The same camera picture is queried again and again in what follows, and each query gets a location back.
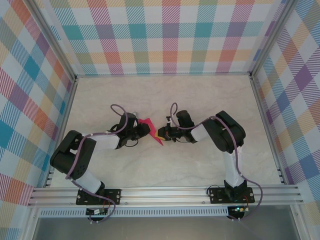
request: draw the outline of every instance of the table surface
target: table surface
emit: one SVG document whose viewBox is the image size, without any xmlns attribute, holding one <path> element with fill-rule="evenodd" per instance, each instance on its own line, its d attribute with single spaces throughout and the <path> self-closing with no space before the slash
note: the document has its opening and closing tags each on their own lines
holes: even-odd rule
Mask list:
<svg viewBox="0 0 320 240">
<path fill-rule="evenodd" d="M 120 117 L 110 109 L 119 104 L 156 129 L 166 125 L 173 102 L 199 123 L 224 110 L 245 130 L 242 173 L 260 184 L 281 184 L 257 103 L 246 75 L 117 76 L 80 78 L 66 131 L 104 132 Z M 208 137 L 191 143 L 163 142 L 150 135 L 135 147 L 94 154 L 88 169 L 107 187 L 169 187 L 223 185 L 222 153 Z M 71 187 L 54 172 L 51 187 Z"/>
</svg>

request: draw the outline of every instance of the vented panel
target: vented panel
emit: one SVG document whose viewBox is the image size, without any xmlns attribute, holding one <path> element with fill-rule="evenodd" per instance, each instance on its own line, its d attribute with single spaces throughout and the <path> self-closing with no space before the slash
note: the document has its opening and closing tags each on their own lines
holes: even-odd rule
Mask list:
<svg viewBox="0 0 320 240">
<path fill-rule="evenodd" d="M 227 216 L 226 206 L 201 207 L 118 207 L 113 217 L 204 217 Z M 41 218 L 86 218 L 85 208 L 44 208 Z"/>
</svg>

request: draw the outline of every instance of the plaid fabric backdrop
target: plaid fabric backdrop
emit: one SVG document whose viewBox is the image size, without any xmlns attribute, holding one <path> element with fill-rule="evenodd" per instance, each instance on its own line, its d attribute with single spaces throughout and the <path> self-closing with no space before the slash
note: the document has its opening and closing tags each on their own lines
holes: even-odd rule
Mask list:
<svg viewBox="0 0 320 240">
<path fill-rule="evenodd" d="M 275 2 L 37 0 L 74 70 L 85 75 L 247 72 Z"/>
<path fill-rule="evenodd" d="M 72 82 L 23 1 L 0 6 L 0 239 L 14 240 L 46 176 Z"/>
<path fill-rule="evenodd" d="M 289 183 L 320 236 L 320 1 L 300 0 L 256 84 Z"/>
</svg>

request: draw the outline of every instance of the pink object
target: pink object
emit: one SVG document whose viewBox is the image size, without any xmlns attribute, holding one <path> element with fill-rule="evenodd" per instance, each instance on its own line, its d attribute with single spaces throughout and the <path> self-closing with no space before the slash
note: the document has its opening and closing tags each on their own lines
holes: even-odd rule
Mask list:
<svg viewBox="0 0 320 240">
<path fill-rule="evenodd" d="M 154 124 L 152 123 L 151 119 L 150 118 L 147 118 L 147 119 L 139 119 L 139 124 L 148 124 L 149 128 L 150 128 L 150 132 L 149 134 L 158 142 L 160 143 L 162 146 L 163 146 L 163 143 L 161 141 L 160 138 L 156 137 L 156 128 L 154 126 Z"/>
</svg>

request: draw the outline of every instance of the white marble surface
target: white marble surface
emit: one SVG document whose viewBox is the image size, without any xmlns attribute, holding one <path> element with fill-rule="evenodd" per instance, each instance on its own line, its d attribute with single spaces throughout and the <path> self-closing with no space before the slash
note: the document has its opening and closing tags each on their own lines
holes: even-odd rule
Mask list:
<svg viewBox="0 0 320 240">
<path fill-rule="evenodd" d="M 103 132 L 117 124 L 110 109 L 119 104 L 139 118 L 151 118 L 156 129 L 166 125 L 170 106 L 178 103 L 194 121 L 225 110 L 246 132 L 243 174 L 260 184 L 280 184 L 276 165 L 246 75 L 127 76 L 81 78 L 66 133 Z M 135 147 L 106 150 L 91 158 L 89 169 L 109 187 L 222 185 L 222 153 L 207 138 L 195 144 L 163 142 L 150 135 Z M 54 173 L 51 187 L 69 187 L 65 175 Z"/>
</svg>

